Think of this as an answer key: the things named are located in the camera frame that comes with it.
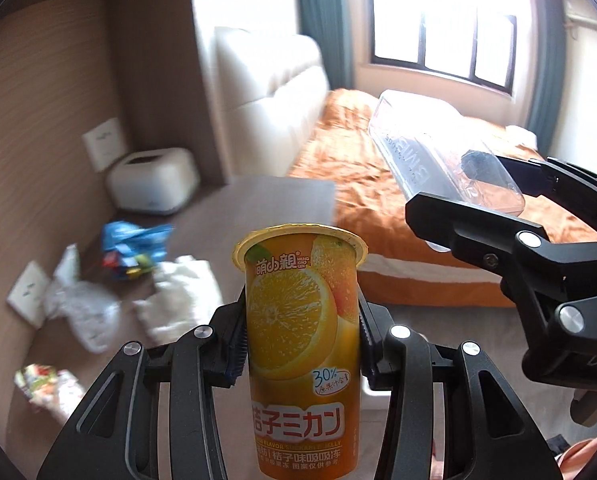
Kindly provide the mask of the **beige padded headboard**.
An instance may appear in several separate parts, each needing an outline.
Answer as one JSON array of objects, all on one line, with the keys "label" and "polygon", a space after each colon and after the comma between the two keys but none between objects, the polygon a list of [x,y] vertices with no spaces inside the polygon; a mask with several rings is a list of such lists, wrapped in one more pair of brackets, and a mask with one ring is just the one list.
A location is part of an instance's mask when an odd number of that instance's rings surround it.
[{"label": "beige padded headboard", "polygon": [[216,54],[233,171],[286,176],[330,92],[318,44],[287,32],[219,28]]}]

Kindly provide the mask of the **white wall socket upper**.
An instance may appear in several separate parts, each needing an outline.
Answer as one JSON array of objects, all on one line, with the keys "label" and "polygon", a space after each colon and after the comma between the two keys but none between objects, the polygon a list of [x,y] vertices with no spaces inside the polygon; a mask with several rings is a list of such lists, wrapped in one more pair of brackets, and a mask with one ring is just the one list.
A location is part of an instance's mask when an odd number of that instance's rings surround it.
[{"label": "white wall socket upper", "polygon": [[102,122],[82,135],[86,151],[95,172],[102,172],[128,153],[128,145],[120,120],[116,117]]}]

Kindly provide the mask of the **blue plastic bag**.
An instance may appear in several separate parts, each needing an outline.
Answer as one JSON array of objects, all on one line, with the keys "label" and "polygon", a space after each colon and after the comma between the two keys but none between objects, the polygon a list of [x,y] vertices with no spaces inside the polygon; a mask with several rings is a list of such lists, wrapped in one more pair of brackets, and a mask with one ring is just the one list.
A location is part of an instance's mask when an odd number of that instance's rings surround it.
[{"label": "blue plastic bag", "polygon": [[142,228],[127,221],[106,223],[101,233],[102,266],[125,281],[150,273],[166,259],[173,230],[171,224]]}]

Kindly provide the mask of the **clear plastic bag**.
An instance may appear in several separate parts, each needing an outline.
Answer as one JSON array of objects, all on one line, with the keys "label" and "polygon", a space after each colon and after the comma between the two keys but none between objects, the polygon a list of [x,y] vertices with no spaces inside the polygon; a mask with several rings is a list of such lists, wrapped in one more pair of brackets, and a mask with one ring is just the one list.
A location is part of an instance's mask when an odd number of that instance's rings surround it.
[{"label": "clear plastic bag", "polygon": [[75,338],[91,353],[108,350],[120,327],[120,300],[104,286],[80,277],[76,244],[65,248],[42,305],[48,320],[65,318]]}]

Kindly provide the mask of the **colourful snack wrapper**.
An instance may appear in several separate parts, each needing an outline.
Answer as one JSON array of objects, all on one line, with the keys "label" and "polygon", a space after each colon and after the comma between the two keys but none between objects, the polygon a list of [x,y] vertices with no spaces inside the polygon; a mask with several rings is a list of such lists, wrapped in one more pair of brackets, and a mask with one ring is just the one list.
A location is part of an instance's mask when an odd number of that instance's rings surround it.
[{"label": "colourful snack wrapper", "polygon": [[51,365],[29,364],[17,370],[13,380],[31,406],[47,411],[61,425],[85,395],[85,388],[69,370]]}]

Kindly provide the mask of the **white tissue box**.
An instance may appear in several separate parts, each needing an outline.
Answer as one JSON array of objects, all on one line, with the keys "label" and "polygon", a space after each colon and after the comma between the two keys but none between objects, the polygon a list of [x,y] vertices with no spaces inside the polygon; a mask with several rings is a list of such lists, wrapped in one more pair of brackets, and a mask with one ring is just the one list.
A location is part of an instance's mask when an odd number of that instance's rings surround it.
[{"label": "white tissue box", "polygon": [[159,148],[131,153],[112,168],[106,186],[115,206],[137,214],[173,214],[201,182],[190,151]]}]

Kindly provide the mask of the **white wall socket lower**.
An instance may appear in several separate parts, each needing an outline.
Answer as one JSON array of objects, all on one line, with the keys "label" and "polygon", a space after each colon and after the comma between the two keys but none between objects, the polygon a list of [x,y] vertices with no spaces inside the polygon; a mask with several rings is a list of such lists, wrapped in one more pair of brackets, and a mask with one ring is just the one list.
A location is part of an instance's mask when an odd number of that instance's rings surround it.
[{"label": "white wall socket lower", "polygon": [[8,305],[35,330],[44,325],[44,294],[50,278],[42,267],[32,260],[20,274],[9,292]]}]

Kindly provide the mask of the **white bedside cabinet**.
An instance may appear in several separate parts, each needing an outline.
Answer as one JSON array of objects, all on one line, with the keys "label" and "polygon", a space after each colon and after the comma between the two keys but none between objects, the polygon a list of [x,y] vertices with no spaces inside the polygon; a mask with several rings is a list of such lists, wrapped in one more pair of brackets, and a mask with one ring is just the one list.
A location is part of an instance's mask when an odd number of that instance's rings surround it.
[{"label": "white bedside cabinet", "polygon": [[[186,209],[169,218],[175,229],[168,255],[191,255],[208,261],[222,299],[232,302],[244,284],[243,273],[232,262],[233,248],[239,240],[249,232],[276,224],[331,224],[334,208],[335,185],[330,181],[240,177],[221,188],[203,188]],[[82,256],[82,275],[111,289],[123,301],[120,328],[110,350],[103,354],[86,351],[67,322],[55,318],[37,333],[25,361],[65,368],[84,387],[89,387],[125,342],[138,340],[146,347],[152,346],[137,318],[134,302],[150,296],[153,287],[150,278],[132,282],[110,278],[101,264],[98,244],[90,246]],[[240,377],[229,390],[215,390],[214,400],[229,478],[262,478],[256,458],[248,378]],[[14,393],[6,449],[26,478],[36,477],[60,430],[51,415],[34,411],[21,393]]]}]

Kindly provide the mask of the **white tissue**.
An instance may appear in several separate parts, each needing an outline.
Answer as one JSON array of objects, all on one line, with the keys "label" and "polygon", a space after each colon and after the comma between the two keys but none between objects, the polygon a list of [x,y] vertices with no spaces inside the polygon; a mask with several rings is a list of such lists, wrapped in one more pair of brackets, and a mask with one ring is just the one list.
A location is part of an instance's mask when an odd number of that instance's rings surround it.
[{"label": "white tissue", "polygon": [[155,344],[171,344],[196,326],[207,325],[222,306],[210,263],[190,255],[163,261],[152,271],[154,292],[134,301],[138,319]]}]

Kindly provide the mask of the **teal curtain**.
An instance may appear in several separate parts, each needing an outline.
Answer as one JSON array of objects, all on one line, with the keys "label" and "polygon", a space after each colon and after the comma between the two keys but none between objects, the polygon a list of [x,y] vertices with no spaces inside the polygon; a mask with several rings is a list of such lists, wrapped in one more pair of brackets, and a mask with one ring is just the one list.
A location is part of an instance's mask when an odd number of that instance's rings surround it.
[{"label": "teal curtain", "polygon": [[332,89],[353,89],[353,37],[347,0],[297,0],[299,27],[318,44]]}]

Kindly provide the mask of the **clear plastic box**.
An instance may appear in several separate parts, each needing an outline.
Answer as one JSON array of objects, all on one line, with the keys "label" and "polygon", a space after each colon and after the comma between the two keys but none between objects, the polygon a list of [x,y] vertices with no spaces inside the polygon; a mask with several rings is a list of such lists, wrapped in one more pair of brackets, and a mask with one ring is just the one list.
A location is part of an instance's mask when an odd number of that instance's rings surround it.
[{"label": "clear plastic box", "polygon": [[451,104],[386,90],[368,133],[406,200],[427,193],[519,217],[525,198],[483,137]]}]

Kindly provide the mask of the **white wall socket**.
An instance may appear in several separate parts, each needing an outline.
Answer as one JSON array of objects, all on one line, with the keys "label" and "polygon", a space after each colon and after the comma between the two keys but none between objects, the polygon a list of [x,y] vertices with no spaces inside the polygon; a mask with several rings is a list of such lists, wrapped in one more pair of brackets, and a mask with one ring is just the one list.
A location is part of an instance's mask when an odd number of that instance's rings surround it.
[{"label": "white wall socket", "polygon": [[32,260],[20,274],[9,292],[8,305],[35,330],[44,325],[44,294],[50,278],[42,267]]},{"label": "white wall socket", "polygon": [[116,117],[102,122],[82,135],[86,151],[95,172],[102,172],[128,153],[128,145],[120,120]]}]

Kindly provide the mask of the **black framed window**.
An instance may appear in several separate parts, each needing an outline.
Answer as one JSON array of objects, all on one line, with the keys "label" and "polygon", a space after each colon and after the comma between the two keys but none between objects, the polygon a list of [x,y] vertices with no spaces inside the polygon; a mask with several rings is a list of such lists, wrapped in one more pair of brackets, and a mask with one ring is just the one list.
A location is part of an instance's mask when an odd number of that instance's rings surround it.
[{"label": "black framed window", "polygon": [[478,0],[369,0],[368,6],[373,64],[512,92],[515,14]]}]

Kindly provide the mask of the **orange bed cover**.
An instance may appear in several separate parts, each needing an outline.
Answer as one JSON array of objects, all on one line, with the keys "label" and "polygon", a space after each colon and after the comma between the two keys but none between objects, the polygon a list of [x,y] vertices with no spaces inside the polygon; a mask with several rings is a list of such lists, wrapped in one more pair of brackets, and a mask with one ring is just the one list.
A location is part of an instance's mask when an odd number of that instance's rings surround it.
[{"label": "orange bed cover", "polygon": [[432,221],[443,234],[483,220],[492,230],[502,219],[469,206],[424,196],[414,202],[414,223],[405,222],[405,196],[368,127],[379,101],[357,90],[338,89],[325,100],[312,138],[290,174],[336,185],[335,222],[359,235],[369,253],[358,271],[365,299],[384,306],[507,308],[499,275],[436,252],[424,240],[422,223]]}]

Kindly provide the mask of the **orange jelly drink cup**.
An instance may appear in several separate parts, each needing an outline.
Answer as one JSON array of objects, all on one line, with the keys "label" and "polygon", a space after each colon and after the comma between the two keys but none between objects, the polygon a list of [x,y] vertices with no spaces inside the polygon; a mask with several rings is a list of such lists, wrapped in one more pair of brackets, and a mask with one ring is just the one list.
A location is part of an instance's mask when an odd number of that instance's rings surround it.
[{"label": "orange jelly drink cup", "polygon": [[318,223],[254,231],[234,248],[256,453],[272,479],[339,479],[357,466],[357,269],[367,255],[358,235]]}]

